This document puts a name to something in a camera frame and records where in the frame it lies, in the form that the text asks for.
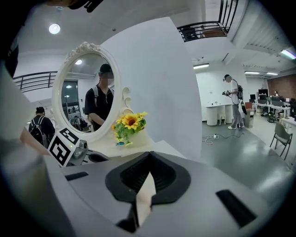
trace person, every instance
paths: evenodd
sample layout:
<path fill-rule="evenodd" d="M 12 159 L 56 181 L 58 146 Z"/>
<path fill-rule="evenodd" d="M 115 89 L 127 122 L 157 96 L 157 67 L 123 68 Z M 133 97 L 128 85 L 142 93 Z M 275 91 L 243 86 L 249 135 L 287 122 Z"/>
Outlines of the person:
<path fill-rule="evenodd" d="M 48 140 L 48 145 L 52 139 L 52 137 L 55 134 L 55 128 L 50 121 L 49 118 L 45 117 L 45 110 L 43 107 L 37 107 L 36 108 L 36 116 L 32 119 L 30 125 L 29 125 L 29 132 L 32 133 L 32 130 L 34 129 L 34 125 L 40 125 L 41 132 L 44 133 Z"/>
<path fill-rule="evenodd" d="M 114 92 L 108 87 L 108 79 L 114 79 L 114 75 L 109 64 L 100 67 L 99 78 L 99 83 L 88 90 L 85 98 L 85 114 L 88 115 L 95 131 L 107 119 L 113 102 Z"/>
<path fill-rule="evenodd" d="M 236 83 L 235 80 L 232 79 L 232 77 L 230 75 L 225 75 L 225 81 L 227 83 L 230 83 L 230 98 L 232 100 L 232 112 L 233 112 L 233 120 L 232 120 L 232 124 L 228 127 L 228 129 L 236 129 L 236 125 L 237 123 L 239 122 L 239 127 L 240 128 L 243 128 L 244 127 L 244 123 L 242 121 L 242 118 L 241 118 L 241 114 L 240 114 L 240 111 L 239 111 L 239 98 L 237 97 L 237 94 L 239 92 L 238 90 L 238 85 Z"/>
<path fill-rule="evenodd" d="M 80 125 L 80 121 L 79 121 L 79 118 L 78 118 L 77 115 L 75 115 L 74 118 L 71 119 L 71 125 L 72 125 L 74 128 L 80 130 L 80 126 L 79 126 L 79 125 Z"/>

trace white cylinder pedestal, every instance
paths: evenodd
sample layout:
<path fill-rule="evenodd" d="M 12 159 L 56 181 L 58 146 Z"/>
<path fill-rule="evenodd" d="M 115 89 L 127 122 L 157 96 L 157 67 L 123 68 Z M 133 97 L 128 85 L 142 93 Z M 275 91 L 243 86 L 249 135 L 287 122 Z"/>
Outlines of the white cylinder pedestal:
<path fill-rule="evenodd" d="M 226 123 L 231 124 L 232 119 L 233 119 L 232 105 L 226 105 L 225 106 L 225 114 L 226 114 Z"/>
<path fill-rule="evenodd" d="M 217 125 L 217 107 L 207 107 L 207 125 Z"/>

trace black railing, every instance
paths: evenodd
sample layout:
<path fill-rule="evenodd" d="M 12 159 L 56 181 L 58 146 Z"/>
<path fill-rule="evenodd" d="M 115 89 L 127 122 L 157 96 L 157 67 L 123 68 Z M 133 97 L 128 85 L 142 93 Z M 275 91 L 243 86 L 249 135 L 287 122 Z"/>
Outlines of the black railing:
<path fill-rule="evenodd" d="M 31 73 L 14 77 L 15 84 L 22 92 L 52 87 L 57 71 Z"/>
<path fill-rule="evenodd" d="M 237 3 L 238 0 L 221 0 L 217 21 L 198 22 L 177 27 L 184 42 L 210 37 L 226 37 L 234 19 Z"/>

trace ceiling light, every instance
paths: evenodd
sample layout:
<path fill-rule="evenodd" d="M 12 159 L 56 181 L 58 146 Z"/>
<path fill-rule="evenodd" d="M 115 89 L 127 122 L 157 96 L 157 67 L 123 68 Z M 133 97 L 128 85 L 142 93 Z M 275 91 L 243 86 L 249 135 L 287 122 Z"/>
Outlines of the ceiling light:
<path fill-rule="evenodd" d="M 78 59 L 77 61 L 76 61 L 76 63 L 75 63 L 76 65 L 80 65 L 80 64 L 82 64 L 82 61 L 81 61 L 81 59 Z"/>
<path fill-rule="evenodd" d="M 286 56 L 288 56 L 291 59 L 295 59 L 296 58 L 296 56 L 294 54 L 292 54 L 291 52 L 289 52 L 287 50 L 283 50 L 281 53 L 282 54 L 285 54 Z"/>
<path fill-rule="evenodd" d="M 200 64 L 200 65 L 195 65 L 195 66 L 193 66 L 193 69 L 206 68 L 206 67 L 208 67 L 209 65 L 210 65 L 209 63 Z"/>
<path fill-rule="evenodd" d="M 60 32 L 60 26 L 58 25 L 58 24 L 52 24 L 52 25 L 50 25 L 50 27 L 49 27 L 49 31 L 50 31 L 50 33 L 52 33 L 52 34 L 57 34 L 58 32 Z"/>
<path fill-rule="evenodd" d="M 277 73 L 273 73 L 273 72 L 268 72 L 268 73 L 266 73 L 266 74 L 268 74 L 268 75 L 278 75 Z"/>
<path fill-rule="evenodd" d="M 245 72 L 245 74 L 259 74 L 260 72 Z"/>

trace sunflower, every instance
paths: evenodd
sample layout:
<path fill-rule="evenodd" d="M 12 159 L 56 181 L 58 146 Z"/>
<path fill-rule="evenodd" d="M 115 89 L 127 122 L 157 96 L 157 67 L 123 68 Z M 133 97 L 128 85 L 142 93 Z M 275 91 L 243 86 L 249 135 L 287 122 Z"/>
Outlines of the sunflower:
<path fill-rule="evenodd" d="M 128 128 L 128 129 L 137 129 L 137 126 L 139 125 L 139 121 L 141 119 L 139 118 L 139 116 L 137 114 L 127 114 L 124 116 L 124 118 L 122 119 L 122 124 L 125 125 L 124 127 Z"/>
<path fill-rule="evenodd" d="M 129 146 L 129 145 L 132 145 L 132 144 L 133 144 L 132 142 L 128 141 L 125 146 Z"/>
<path fill-rule="evenodd" d="M 122 116 L 120 119 L 117 119 L 116 122 L 117 124 L 120 124 L 122 122 L 122 120 L 124 119 L 124 116 Z"/>
<path fill-rule="evenodd" d="M 139 118 L 143 119 L 144 116 L 146 116 L 148 113 L 147 112 L 143 112 L 143 113 L 138 113 Z"/>

